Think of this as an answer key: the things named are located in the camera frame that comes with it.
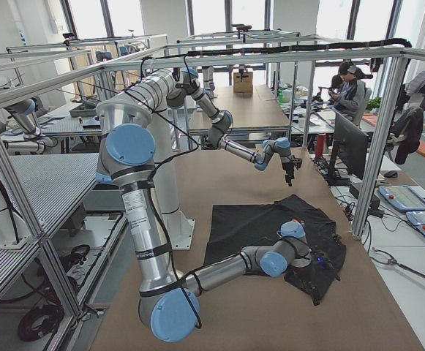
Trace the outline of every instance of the window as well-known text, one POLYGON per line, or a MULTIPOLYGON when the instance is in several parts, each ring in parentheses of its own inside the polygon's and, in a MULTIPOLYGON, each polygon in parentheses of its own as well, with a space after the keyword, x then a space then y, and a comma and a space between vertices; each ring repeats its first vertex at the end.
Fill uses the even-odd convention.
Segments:
POLYGON ((144 23, 140 11, 140 0, 108 0, 111 25, 116 37, 144 35, 144 23))
POLYGON ((70 6, 79 39, 107 36, 102 5, 99 1, 91 1, 88 6, 87 0, 70 0, 70 6))
POLYGON ((352 0, 320 0, 316 33, 322 37, 347 39, 352 0))
POLYGON ((252 29, 264 29, 266 0, 232 0, 232 24, 251 25, 252 29))
POLYGON ((195 34, 226 31, 225 0, 191 0, 195 34))
POLYGON ((359 42, 386 38, 393 0, 361 0, 353 39, 359 42))

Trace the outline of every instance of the white desk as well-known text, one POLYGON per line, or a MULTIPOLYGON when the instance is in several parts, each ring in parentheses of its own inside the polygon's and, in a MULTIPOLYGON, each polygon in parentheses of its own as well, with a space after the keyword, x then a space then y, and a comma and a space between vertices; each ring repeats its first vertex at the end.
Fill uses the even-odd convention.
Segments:
MULTIPOLYGON (((395 164, 391 164, 391 161, 384 158, 381 169, 394 170, 398 168, 395 164)), ((349 193, 347 187, 332 187, 331 190, 334 196, 342 194, 345 196, 345 201, 357 202, 349 193)), ((414 190, 420 196, 425 197, 425 191, 420 186, 414 186, 414 190)), ((386 213, 396 214, 405 219, 404 215, 394 210, 385 200, 381 200, 381 205, 387 208, 381 208, 386 213)), ((384 216, 382 219, 369 216, 368 220, 372 226, 372 247, 389 252, 399 263, 425 274, 425 238, 422 234, 405 223, 401 223, 393 232, 387 230, 385 226, 390 230, 394 230, 399 223, 399 219, 391 216, 384 216)), ((369 254, 381 260, 386 259, 384 255, 378 256, 373 251, 369 254)), ((382 265, 376 262, 374 264, 415 334, 425 347, 425 279, 399 267, 382 265)))

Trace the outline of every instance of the man sitting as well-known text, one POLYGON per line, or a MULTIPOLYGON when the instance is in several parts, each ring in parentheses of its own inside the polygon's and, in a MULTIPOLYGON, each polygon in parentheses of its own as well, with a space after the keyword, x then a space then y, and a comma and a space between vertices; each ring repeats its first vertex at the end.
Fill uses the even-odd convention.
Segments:
POLYGON ((334 108, 350 121, 365 97, 365 83, 357 79, 357 71, 358 68, 350 62, 342 62, 338 75, 344 83, 339 93, 329 92, 334 100, 334 108))

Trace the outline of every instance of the black monitor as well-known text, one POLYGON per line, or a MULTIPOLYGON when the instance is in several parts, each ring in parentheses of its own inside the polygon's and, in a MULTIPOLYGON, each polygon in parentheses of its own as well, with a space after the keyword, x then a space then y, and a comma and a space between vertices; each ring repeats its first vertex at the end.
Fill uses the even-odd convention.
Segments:
POLYGON ((336 169, 336 159, 347 166, 347 173, 362 179, 365 173, 368 135, 345 117, 336 114, 331 159, 329 160, 327 182, 329 185, 348 185, 350 180, 342 178, 336 169))

